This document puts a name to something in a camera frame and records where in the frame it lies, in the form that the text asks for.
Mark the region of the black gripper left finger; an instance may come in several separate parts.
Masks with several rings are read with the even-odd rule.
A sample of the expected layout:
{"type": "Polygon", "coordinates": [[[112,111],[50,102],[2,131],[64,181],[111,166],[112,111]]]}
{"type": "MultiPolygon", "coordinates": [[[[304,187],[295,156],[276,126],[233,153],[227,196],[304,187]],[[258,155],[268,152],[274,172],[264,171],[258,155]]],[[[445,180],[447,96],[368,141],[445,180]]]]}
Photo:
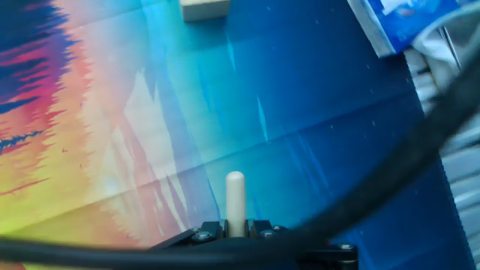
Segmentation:
{"type": "Polygon", "coordinates": [[[167,248],[189,248],[205,243],[224,239],[227,236],[227,221],[206,221],[201,227],[187,229],[172,238],[167,239],[150,250],[163,250],[167,248]]]}

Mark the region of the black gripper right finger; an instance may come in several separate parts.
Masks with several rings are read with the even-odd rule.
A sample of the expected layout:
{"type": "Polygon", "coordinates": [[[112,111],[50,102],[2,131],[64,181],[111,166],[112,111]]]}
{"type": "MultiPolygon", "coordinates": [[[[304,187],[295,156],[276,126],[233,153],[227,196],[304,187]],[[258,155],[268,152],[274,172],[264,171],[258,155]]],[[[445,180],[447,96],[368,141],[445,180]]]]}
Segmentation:
{"type": "MultiPolygon", "coordinates": [[[[264,240],[285,233],[285,226],[271,225],[268,220],[247,220],[247,237],[264,240]]],[[[359,254],[353,244],[331,244],[326,241],[315,249],[298,256],[294,261],[271,269],[297,270],[358,270],[359,254]]]]}

